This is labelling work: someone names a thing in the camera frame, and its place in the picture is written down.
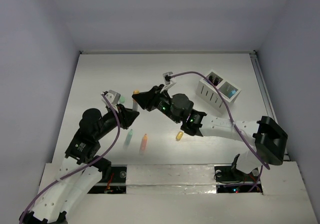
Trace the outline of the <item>orange pastel marker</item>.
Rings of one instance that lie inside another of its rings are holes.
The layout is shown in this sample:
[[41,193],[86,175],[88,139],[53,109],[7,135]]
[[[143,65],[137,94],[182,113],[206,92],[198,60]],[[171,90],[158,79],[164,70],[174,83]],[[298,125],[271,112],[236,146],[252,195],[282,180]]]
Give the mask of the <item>orange pastel marker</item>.
[[148,142],[148,139],[147,139],[147,134],[145,134],[141,140],[141,145],[140,145],[140,149],[139,149],[139,154],[144,154],[145,151],[146,151],[146,146],[147,146],[147,142]]

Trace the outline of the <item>blue pastel marker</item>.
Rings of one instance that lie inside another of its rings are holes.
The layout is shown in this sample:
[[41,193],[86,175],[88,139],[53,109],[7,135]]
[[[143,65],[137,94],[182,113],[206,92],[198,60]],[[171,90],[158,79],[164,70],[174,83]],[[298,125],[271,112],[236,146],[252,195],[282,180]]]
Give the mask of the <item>blue pastel marker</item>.
[[230,95],[233,96],[236,93],[236,90],[232,90]]

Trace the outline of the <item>orange clear marker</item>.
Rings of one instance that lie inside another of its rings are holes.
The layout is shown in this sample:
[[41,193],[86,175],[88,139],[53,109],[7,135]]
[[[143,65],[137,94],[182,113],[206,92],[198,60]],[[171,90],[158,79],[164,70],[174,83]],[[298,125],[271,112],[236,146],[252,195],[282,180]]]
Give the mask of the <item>orange clear marker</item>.
[[132,109],[134,110],[134,111],[137,111],[138,110],[138,103],[135,101],[135,100],[133,100],[133,102],[132,102]]

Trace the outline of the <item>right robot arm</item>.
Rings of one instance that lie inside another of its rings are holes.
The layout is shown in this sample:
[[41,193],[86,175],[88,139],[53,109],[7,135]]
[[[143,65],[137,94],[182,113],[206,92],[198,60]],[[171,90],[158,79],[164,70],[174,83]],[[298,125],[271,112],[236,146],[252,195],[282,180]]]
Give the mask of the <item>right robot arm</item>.
[[262,165],[283,164],[288,135],[271,117],[262,116],[258,121],[215,117],[194,109],[194,103],[187,95],[170,96],[163,87],[153,86],[147,92],[133,94],[132,98],[142,109],[149,112],[157,109],[173,122],[180,123],[181,130],[190,136],[214,136],[244,142],[248,151],[237,154],[230,167],[234,179],[241,180]]

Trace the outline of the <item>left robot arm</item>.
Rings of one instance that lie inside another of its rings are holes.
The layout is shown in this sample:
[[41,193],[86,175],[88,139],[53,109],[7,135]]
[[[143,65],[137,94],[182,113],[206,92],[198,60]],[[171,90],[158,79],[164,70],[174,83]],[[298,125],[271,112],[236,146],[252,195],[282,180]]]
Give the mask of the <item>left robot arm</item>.
[[109,180],[111,162],[97,155],[99,140],[115,128],[128,129],[138,111],[118,104],[102,115],[96,108],[82,115],[79,129],[69,144],[55,178],[55,185],[20,217],[22,223],[67,223],[88,191],[99,181]]

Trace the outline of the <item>green marker cap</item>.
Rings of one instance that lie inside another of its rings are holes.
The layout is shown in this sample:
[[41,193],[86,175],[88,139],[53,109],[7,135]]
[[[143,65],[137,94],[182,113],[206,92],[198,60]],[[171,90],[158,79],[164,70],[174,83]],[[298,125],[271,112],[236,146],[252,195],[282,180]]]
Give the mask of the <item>green marker cap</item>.
[[121,104],[124,104],[125,103],[125,97],[121,96],[120,99],[119,99],[119,102]]

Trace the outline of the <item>green pastel marker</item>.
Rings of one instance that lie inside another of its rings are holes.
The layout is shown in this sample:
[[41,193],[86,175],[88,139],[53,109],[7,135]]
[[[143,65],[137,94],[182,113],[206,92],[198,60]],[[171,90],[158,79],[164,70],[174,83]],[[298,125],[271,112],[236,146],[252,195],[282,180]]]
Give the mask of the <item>green pastel marker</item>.
[[127,148],[129,147],[130,142],[131,142],[131,139],[132,139],[132,135],[133,135],[133,130],[131,129],[131,130],[128,132],[128,134],[127,134],[127,136],[126,136],[126,139],[125,139],[125,141],[124,141],[124,145],[123,145],[123,148],[124,148],[124,149],[127,149]]

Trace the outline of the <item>white two-slot pen holder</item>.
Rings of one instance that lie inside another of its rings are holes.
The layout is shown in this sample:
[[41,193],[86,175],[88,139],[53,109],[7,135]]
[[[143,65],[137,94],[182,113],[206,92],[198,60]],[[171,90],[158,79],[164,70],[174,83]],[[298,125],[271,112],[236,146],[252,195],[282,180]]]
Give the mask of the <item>white two-slot pen holder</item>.
[[[214,86],[213,83],[209,81],[209,76],[218,77],[219,84]],[[210,70],[206,78],[207,80],[204,78],[199,80],[195,94],[220,113],[225,113],[227,110],[219,93],[230,107],[240,94],[241,88],[214,70]],[[236,90],[233,96],[231,96],[232,90]]]

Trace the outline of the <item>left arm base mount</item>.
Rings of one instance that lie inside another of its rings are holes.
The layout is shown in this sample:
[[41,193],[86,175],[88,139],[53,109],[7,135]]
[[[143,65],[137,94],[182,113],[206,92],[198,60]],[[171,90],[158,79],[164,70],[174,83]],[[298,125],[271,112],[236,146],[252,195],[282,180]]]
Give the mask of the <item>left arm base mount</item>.
[[111,167],[108,179],[95,184],[88,194],[126,194],[127,166],[115,165]]

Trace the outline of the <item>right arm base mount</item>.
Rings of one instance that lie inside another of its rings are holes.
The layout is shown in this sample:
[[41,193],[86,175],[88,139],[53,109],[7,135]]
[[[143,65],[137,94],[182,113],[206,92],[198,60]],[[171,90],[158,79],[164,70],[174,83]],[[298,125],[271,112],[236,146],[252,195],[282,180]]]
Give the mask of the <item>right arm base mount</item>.
[[261,171],[253,169],[249,174],[236,169],[240,154],[236,155],[231,165],[214,167],[214,180],[217,193],[263,193]]

